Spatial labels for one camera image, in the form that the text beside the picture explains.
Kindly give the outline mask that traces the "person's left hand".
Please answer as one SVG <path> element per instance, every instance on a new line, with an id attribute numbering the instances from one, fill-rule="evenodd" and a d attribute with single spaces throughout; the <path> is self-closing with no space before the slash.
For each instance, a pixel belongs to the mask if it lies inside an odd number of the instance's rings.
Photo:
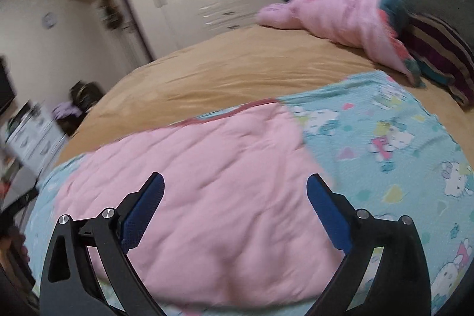
<path id="1" fill-rule="evenodd" d="M 28 256 L 28 249 L 25 246 L 25 235 L 21 233 L 19 227 L 14 224 L 9 228 L 8 236 L 11 239 L 12 246 L 15 247 L 23 261 L 28 264 L 30 262 L 30 257 Z"/>

